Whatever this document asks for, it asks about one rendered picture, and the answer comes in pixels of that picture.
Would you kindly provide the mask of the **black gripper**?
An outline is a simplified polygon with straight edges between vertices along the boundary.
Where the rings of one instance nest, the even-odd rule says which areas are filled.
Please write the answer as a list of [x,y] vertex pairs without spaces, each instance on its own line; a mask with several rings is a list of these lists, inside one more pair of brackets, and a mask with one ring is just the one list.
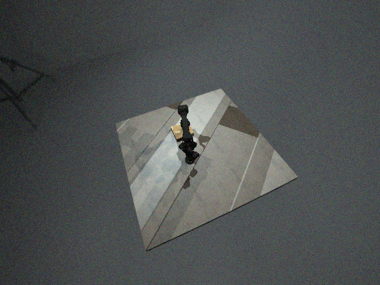
[[[183,147],[183,143],[179,145],[179,148],[182,149],[182,151],[185,153],[185,147]],[[193,151],[193,155],[190,156],[193,160],[195,160],[199,156],[198,152]]]

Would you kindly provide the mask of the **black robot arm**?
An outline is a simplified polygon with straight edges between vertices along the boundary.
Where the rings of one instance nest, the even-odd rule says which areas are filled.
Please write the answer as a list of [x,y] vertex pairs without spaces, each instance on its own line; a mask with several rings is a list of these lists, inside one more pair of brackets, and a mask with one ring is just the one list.
[[193,141],[193,137],[192,137],[191,133],[189,132],[190,122],[187,119],[188,106],[187,106],[187,104],[178,105],[177,108],[178,108],[178,114],[181,116],[181,119],[182,119],[180,122],[180,125],[181,125],[182,130],[183,130],[183,134],[182,134],[183,147],[185,147],[186,156],[192,156],[193,150],[194,150],[194,148],[196,148],[197,143]]

